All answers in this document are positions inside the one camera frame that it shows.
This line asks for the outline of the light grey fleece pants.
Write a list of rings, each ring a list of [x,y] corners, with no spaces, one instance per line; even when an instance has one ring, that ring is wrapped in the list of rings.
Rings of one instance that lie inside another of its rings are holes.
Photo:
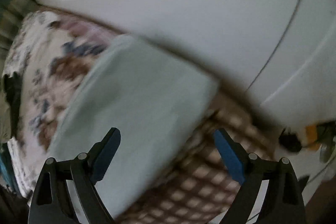
[[[121,143],[96,188],[112,217],[176,156],[207,110],[218,80],[144,39],[112,39],[71,98],[50,155],[73,159],[115,127]]]

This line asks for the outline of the floral patterned bed blanket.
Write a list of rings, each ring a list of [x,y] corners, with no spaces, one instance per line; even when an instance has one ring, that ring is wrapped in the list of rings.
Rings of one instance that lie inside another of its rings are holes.
[[[23,20],[3,70],[7,102],[15,110],[7,145],[16,189],[23,197],[31,196],[43,163],[52,157],[50,145],[72,96],[117,36],[97,24],[50,11],[30,13]],[[273,159],[273,145],[250,115],[218,88],[176,156],[115,221],[208,223],[227,211],[239,184],[228,175],[214,145],[218,128],[226,129],[248,152]]]

